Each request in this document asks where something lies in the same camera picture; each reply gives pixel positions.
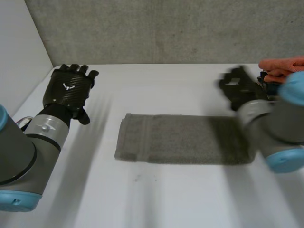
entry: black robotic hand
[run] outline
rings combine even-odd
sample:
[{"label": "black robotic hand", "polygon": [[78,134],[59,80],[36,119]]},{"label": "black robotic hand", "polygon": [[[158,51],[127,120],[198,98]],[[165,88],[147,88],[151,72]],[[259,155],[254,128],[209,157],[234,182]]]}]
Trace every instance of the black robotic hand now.
[{"label": "black robotic hand", "polygon": [[77,64],[72,64],[70,67],[63,64],[60,69],[54,70],[43,96],[43,106],[45,109],[50,106],[56,107],[58,112],[61,112],[62,107],[65,107],[65,116],[68,112],[70,118],[79,120],[81,124],[86,125],[90,123],[90,118],[83,107],[91,88],[94,86],[95,77],[99,73],[92,70],[86,76],[88,66],[79,67]]},{"label": "black robotic hand", "polygon": [[218,85],[225,97],[230,100],[233,111],[237,111],[243,104],[252,100],[268,100],[262,87],[250,78],[243,66],[224,74]]}]

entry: table surface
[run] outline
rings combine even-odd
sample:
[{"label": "table surface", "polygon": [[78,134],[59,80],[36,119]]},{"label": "table surface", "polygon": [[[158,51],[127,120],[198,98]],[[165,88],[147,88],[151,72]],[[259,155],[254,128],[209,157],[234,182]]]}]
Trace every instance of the table surface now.
[{"label": "table surface", "polygon": [[[164,165],[114,159],[132,114],[233,115],[215,87],[234,64],[90,65],[100,72],[37,208],[0,212],[1,228],[302,228],[303,170],[251,165]],[[246,64],[258,76],[257,64]],[[34,116],[51,73],[13,117]]]}]

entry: white logo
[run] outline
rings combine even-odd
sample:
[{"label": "white logo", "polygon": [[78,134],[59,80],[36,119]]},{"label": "white logo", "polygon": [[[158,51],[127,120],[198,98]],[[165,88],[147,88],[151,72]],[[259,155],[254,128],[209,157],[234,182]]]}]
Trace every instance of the white logo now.
[{"label": "white logo", "polygon": [[63,84],[63,86],[66,88],[67,91],[70,89],[73,89],[75,87],[75,86],[68,87],[68,86],[66,86],[66,84]]}]

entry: folded towel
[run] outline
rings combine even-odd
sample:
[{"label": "folded towel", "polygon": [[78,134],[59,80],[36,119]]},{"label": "folded towel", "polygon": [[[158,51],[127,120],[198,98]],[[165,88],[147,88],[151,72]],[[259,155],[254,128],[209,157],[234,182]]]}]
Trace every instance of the folded towel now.
[{"label": "folded towel", "polygon": [[249,150],[235,117],[127,114],[115,158],[168,164],[248,164]]},{"label": "folded towel", "polygon": [[304,71],[304,56],[263,59],[258,66],[268,73],[265,82],[283,83],[291,73]]}]

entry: pink cloth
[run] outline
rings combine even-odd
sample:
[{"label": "pink cloth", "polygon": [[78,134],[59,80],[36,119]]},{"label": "pink cloth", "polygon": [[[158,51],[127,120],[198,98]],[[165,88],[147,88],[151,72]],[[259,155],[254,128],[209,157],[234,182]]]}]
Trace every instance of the pink cloth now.
[{"label": "pink cloth", "polygon": [[283,83],[291,73],[304,71],[304,56],[263,59],[258,66],[268,73],[264,78],[266,82]]}]

